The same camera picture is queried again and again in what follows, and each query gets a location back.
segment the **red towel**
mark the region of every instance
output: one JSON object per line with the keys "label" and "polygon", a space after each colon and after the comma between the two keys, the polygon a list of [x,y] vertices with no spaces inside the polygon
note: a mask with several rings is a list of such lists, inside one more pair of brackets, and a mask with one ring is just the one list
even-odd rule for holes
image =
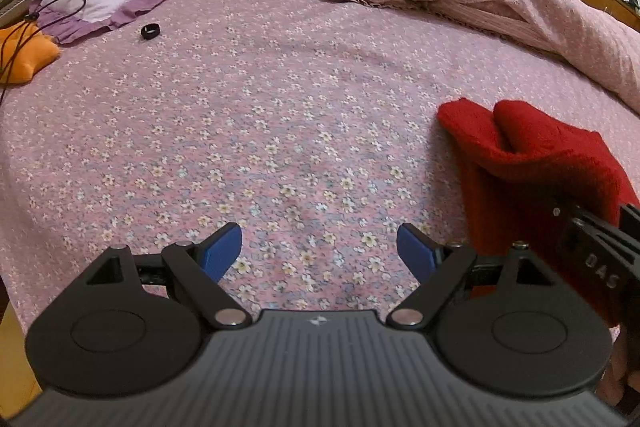
{"label": "red towel", "polygon": [[620,204],[638,204],[638,198],[602,136],[515,100],[498,102],[492,113],[463,98],[440,106],[438,120],[455,140],[470,239],[478,253],[500,255],[513,241],[527,241],[615,323],[604,296],[594,295],[558,259],[566,221],[538,197],[565,196],[617,226]]}

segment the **silver bolt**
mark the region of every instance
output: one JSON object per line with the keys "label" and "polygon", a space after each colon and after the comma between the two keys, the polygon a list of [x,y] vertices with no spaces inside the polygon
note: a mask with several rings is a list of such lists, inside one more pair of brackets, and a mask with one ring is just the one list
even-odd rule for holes
{"label": "silver bolt", "polygon": [[224,326],[237,326],[242,324],[246,318],[246,314],[242,310],[236,308],[225,308],[216,313],[216,320]]}
{"label": "silver bolt", "polygon": [[415,326],[420,324],[424,316],[418,311],[411,308],[402,308],[391,314],[391,318],[396,324],[402,326]]}

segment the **bed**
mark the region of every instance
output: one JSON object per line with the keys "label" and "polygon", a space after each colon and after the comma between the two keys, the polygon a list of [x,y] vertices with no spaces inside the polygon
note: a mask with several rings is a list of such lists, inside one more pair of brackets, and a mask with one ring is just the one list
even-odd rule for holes
{"label": "bed", "polygon": [[[4,0],[2,20],[26,0]],[[161,35],[140,38],[156,22]],[[409,221],[464,239],[435,120],[461,96],[526,100],[598,130],[640,188],[637,115],[559,57],[424,10],[330,0],[167,0],[65,48],[0,126],[0,275],[24,327],[105,247],[159,251],[229,221],[221,284],[253,312],[378,309],[417,285]]]}

